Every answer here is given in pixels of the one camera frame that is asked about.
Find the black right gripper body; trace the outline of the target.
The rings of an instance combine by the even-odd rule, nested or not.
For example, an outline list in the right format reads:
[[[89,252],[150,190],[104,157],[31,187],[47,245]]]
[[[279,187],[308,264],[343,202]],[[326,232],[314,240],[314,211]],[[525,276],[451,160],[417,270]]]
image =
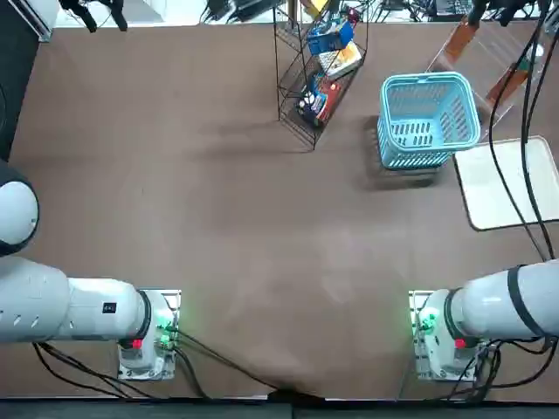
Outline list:
[[[491,0],[487,1],[487,10],[496,10],[497,15],[510,14],[515,16],[521,13],[523,16],[539,16],[545,10],[551,10],[550,1],[535,0]]]

